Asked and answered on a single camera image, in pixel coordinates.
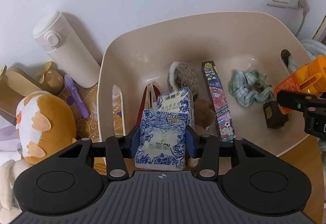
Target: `gray ribbed panel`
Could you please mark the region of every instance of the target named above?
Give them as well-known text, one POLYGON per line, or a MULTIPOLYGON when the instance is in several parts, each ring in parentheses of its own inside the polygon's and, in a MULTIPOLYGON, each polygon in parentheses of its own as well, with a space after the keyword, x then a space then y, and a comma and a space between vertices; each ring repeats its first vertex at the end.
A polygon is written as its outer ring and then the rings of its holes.
POLYGON ((111 183, 90 207, 64 216, 24 212, 14 224, 311 224, 302 212, 263 217, 231 204, 213 182, 195 179, 190 171, 135 172, 126 181, 111 183))

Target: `blue and white packaging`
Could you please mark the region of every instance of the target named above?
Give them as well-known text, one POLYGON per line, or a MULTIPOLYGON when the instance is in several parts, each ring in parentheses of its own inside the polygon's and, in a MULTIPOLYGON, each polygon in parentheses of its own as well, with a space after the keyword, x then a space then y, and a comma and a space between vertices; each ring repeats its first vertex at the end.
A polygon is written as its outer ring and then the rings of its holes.
POLYGON ((145 109, 135 166, 148 170, 183 170, 188 115, 145 109))
POLYGON ((194 103, 188 87, 159 95, 157 110, 185 113, 188 115, 187 125, 195 129, 194 103))

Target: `purple pen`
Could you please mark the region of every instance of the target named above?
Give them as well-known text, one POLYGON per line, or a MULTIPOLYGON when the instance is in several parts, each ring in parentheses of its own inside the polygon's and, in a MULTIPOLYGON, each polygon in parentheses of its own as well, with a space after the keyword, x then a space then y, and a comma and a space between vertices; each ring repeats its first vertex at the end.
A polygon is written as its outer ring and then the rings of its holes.
POLYGON ((83 116, 83 118, 89 117, 89 113, 86 109, 86 106, 85 106, 82 98, 80 97, 79 92, 77 91, 77 88, 74 84, 74 80, 68 74, 65 75, 65 87, 71 93, 72 98, 74 99, 74 102, 75 102, 79 112, 83 116))

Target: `beige plastic basket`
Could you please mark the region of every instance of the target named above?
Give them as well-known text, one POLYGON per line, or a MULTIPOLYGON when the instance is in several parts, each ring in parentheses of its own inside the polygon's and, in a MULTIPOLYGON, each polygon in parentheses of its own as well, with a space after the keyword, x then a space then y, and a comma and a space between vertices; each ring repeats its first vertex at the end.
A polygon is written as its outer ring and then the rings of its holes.
POLYGON ((302 113, 292 111, 289 122, 278 130, 268 129, 262 105, 244 109, 229 94, 235 69, 266 73, 273 86, 289 74, 280 54, 287 49, 299 65, 309 63, 300 42, 275 17, 255 12, 219 12, 192 15, 156 23, 127 32, 108 47, 100 72, 97 110, 100 139, 114 135, 112 87, 122 92, 124 132, 136 123, 147 83, 167 92, 167 74, 174 61, 188 62, 201 80, 199 96, 207 98, 200 67, 213 60, 229 105, 235 134, 281 155, 307 137, 302 113))

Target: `crosshair symbol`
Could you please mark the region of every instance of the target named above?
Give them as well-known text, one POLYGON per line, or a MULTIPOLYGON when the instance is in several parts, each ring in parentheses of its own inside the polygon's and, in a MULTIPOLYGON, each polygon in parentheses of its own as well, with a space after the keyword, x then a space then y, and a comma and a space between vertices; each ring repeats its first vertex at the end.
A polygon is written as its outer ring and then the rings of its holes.
POLYGON ((160 175, 157 175, 158 178, 161 178, 161 179, 164 179, 165 177, 167 177, 167 175, 165 174, 160 174, 160 175))

